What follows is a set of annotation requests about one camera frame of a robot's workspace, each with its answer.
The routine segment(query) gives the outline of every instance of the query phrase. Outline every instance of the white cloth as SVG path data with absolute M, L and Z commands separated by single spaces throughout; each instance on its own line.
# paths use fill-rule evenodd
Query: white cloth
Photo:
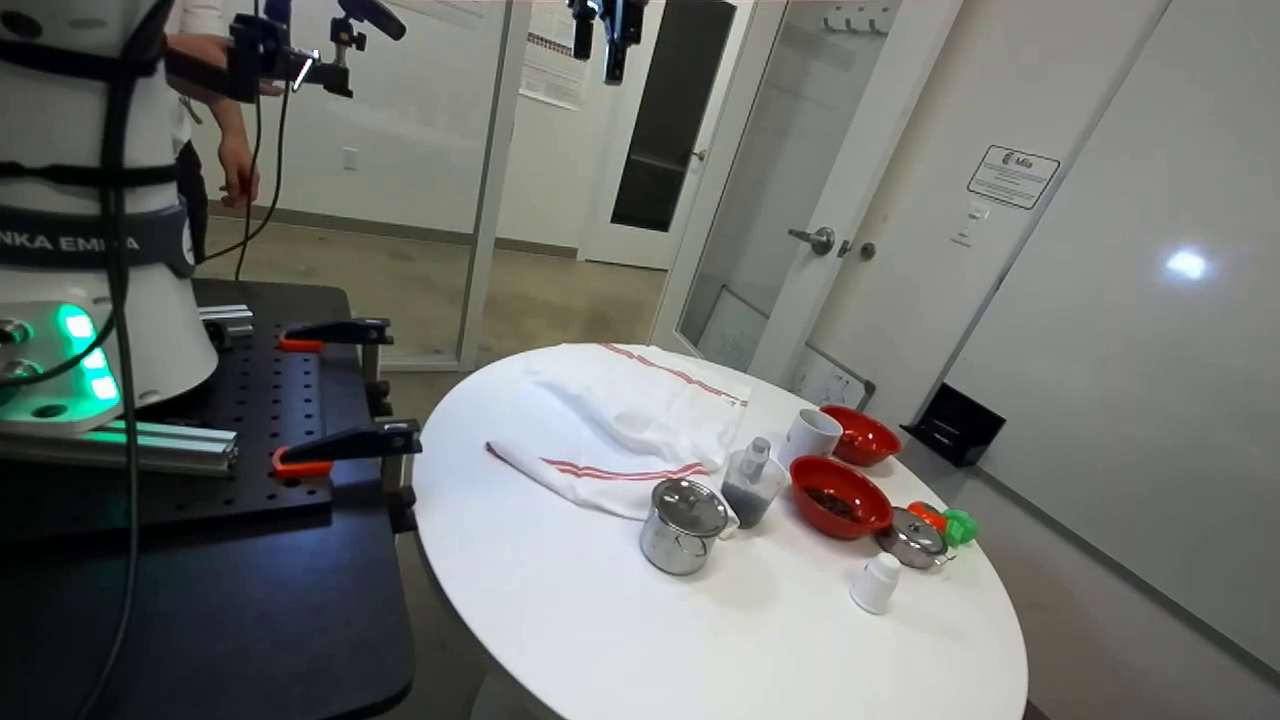
M 658 348 L 592 346 L 514 377 L 499 411 L 534 423 L 493 435 L 497 459 L 580 507 L 643 519 L 658 480 L 719 490 L 747 383 Z

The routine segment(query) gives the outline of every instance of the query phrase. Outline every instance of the floor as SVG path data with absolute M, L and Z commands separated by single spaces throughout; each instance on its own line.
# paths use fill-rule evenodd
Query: floor
M 239 242 L 237 218 L 210 221 L 210 253 Z M 276 221 L 247 253 L 244 279 L 335 285 L 358 315 L 387 315 L 399 356 L 453 356 L 459 342 L 471 246 L 439 232 Z M 232 275 L 237 258 L 204 275 Z M 650 342 L 658 274 L 576 265 L 569 253 L 499 246 L 481 361 L 565 342 Z M 404 422 L 427 422 L 459 377 L 393 377 Z M 415 682 L 387 720 L 538 720 L 499 678 L 464 624 L 453 620 L 411 531 L 395 535 L 411 617 Z
M 210 221 L 208 249 L 244 235 L 237 218 Z M 232 275 L 237 258 L 204 275 Z M 244 279 L 335 285 L 358 315 L 387 315 L 399 356 L 455 356 L 471 274 L 471 242 L 448 232 L 358 228 L 283 218 L 251 246 Z M 569 253 L 499 246 L 481 356 L 497 361 L 560 342 L 646 342 L 663 274 L 576 265 Z

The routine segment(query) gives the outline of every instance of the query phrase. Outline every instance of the door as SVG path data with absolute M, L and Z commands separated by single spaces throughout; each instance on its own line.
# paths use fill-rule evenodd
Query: door
M 688 226 L 658 323 L 708 361 L 797 383 L 958 0 L 789 0 L 708 232 Z
M 628 99 L 608 119 L 598 194 L 584 221 L 580 261 L 670 268 L 674 246 L 708 187 L 713 152 L 731 152 L 719 110 L 757 17 L 771 0 L 657 0 L 631 55 Z

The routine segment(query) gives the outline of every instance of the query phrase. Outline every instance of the red plate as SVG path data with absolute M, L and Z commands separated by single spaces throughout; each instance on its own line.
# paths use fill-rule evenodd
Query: red plate
M 860 541 L 891 524 L 889 497 L 829 455 L 801 455 L 790 463 L 790 506 L 802 524 L 834 541 Z
M 901 446 L 895 446 L 891 429 L 877 423 L 877 422 L 865 418 L 865 411 L 834 408 L 834 404 L 829 404 L 823 411 L 834 418 L 840 429 L 842 429 L 842 435 L 840 435 L 840 446 L 834 446 L 834 452 L 830 452 L 830 455 L 840 455 L 842 463 L 871 470 L 871 463 L 895 455 Z

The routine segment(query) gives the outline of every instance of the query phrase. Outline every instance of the black cable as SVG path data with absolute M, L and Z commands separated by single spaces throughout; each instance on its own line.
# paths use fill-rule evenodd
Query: black cable
M 255 180 L 261 152 L 265 152 L 265 99 L 255 98 L 251 99 L 251 166 L 247 166 L 251 180 Z M 251 235 L 251 195 L 244 202 L 244 235 L 239 235 L 239 258 L 237 258 L 237 285 L 244 275 L 247 235 Z
M 221 253 L 208 253 L 208 258 L 201 261 L 201 268 L 210 265 L 210 261 L 221 261 L 221 258 L 232 258 L 232 253 L 239 253 L 239 249 L 247 249 L 247 246 L 255 246 L 255 242 L 265 235 L 265 228 L 276 221 L 281 194 L 283 194 L 283 162 L 286 162 L 283 141 L 286 141 L 286 92 L 283 92 L 283 99 L 281 99 L 273 203 L 268 203 L 265 221 L 261 221 L 239 246 L 227 246 L 227 249 L 221 249 Z
M 145 17 L 145 24 L 126 37 L 124 60 L 138 55 L 148 46 L 159 46 L 162 22 L 172 12 L 172 0 L 157 0 L 157 9 Z M 100 169 L 121 175 L 124 169 L 124 146 L 126 146 L 126 113 L 132 113 L 134 79 L 112 79 L 107 83 L 107 117 L 103 117 L 103 146 L 100 146 Z M 116 331 L 116 369 L 121 369 L 121 411 L 124 411 L 124 475 L 126 475 L 126 558 L 124 558 L 124 585 L 121 585 L 121 614 L 112 630 L 112 646 L 100 661 L 100 673 L 92 687 L 85 694 L 78 717 L 95 717 L 100 699 L 107 695 L 107 686 L 116 678 L 116 664 L 124 658 L 124 639 L 132 630 L 134 607 L 134 578 L 138 578 L 138 429 L 134 429 L 134 377 L 132 377 L 132 327 L 126 327 L 126 242 L 124 242 L 124 187 L 100 183 L 100 221 L 107 235 L 107 296 L 112 296 L 112 331 Z

